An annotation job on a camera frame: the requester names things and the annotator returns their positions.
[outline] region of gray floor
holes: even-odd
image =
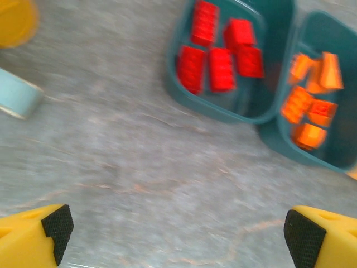
[[[357,217],[356,181],[166,94],[162,60],[182,0],[37,2],[36,38],[0,54],[47,94],[26,122],[0,114],[0,215],[70,204],[62,268],[288,268],[293,205]],[[299,4],[357,30],[355,0]]]

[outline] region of plastic bin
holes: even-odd
[[[219,29],[214,46],[224,47],[223,29],[230,17],[244,18],[253,23],[256,47],[263,51],[264,79],[241,77],[236,73],[238,89],[215,94],[209,90],[207,71],[205,88],[199,95],[191,94],[179,82],[176,63],[182,45],[206,50],[190,42],[196,0],[188,0],[169,44],[166,89],[173,99],[195,112],[223,122],[244,121],[264,123],[276,115],[276,90],[284,53],[290,40],[295,3],[293,0],[207,0],[219,7]]]
[[[268,147],[290,159],[348,173],[357,163],[357,34],[328,13],[318,11],[307,15],[292,43],[281,76],[278,107],[293,88],[287,83],[293,56],[302,52],[317,58],[327,51],[339,57],[344,89],[316,97],[338,104],[335,117],[327,129],[325,142],[312,151],[303,150],[293,143],[292,125],[279,110],[274,120],[257,126],[259,135]],[[305,83],[303,81],[299,85],[304,87]]]

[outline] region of tape roll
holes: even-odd
[[[40,104],[44,91],[3,69],[0,69],[0,110],[27,119]]]

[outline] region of orange lego brick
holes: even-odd
[[[313,60],[309,56],[303,53],[296,55],[291,66],[289,83],[294,84],[303,80],[312,65]]]
[[[325,91],[320,85],[322,63],[322,60],[314,60],[312,63],[312,71],[307,81],[307,91],[312,94],[320,94]]]
[[[290,123],[298,124],[309,109],[313,96],[302,87],[296,86],[282,107],[281,113]]]
[[[322,127],[329,127],[335,115],[337,104],[324,100],[315,99],[307,114],[309,120]]]
[[[307,150],[319,148],[327,136],[327,131],[309,123],[296,127],[293,131],[294,143]]]
[[[339,58],[337,55],[323,52],[323,66],[321,71],[320,85],[326,91],[339,90],[344,88],[340,71]]]

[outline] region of toy brick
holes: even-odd
[[[321,94],[324,89],[320,85],[320,77],[322,70],[322,60],[314,60],[312,63],[312,70],[307,82],[307,91],[312,94]]]
[[[285,101],[281,113],[290,123],[298,124],[312,101],[312,95],[308,94],[302,87],[296,86]]]
[[[305,123],[296,127],[293,131],[294,143],[307,150],[319,148],[324,142],[327,131],[312,124]]]
[[[322,127],[329,127],[335,115],[337,104],[325,100],[315,99],[307,114],[309,120]]]
[[[206,53],[194,47],[183,46],[178,59],[177,76],[181,84],[192,94],[202,90],[202,77]]]
[[[241,76],[263,78],[263,54],[260,49],[243,46],[236,53],[237,71]]]
[[[314,60],[309,56],[303,53],[296,55],[291,66],[289,83],[294,84],[302,81],[313,64]]]
[[[340,71],[339,58],[337,55],[323,52],[322,53],[322,70],[320,85],[325,91],[343,89],[342,75]]]
[[[253,24],[250,21],[231,18],[223,31],[225,46],[237,52],[242,45],[253,46],[256,43]]]
[[[216,5],[198,1],[192,23],[191,42],[200,46],[210,46],[216,40],[219,9]]]
[[[209,77],[212,92],[228,92],[236,88],[233,61],[228,49],[213,48],[209,52]]]

